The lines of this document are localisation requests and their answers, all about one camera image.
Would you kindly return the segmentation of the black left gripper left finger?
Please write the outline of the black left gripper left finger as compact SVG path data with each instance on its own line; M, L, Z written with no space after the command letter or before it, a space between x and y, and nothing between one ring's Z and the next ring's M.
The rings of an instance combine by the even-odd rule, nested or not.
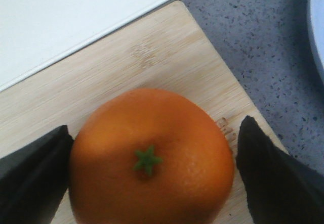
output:
M72 144L62 125L1 158L1 223L51 223L68 186Z

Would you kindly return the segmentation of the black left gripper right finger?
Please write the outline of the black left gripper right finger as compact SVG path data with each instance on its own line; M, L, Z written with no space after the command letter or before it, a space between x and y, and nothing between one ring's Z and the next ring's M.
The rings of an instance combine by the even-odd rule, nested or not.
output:
M236 165L254 223L323 223L323 175L275 146L246 116Z

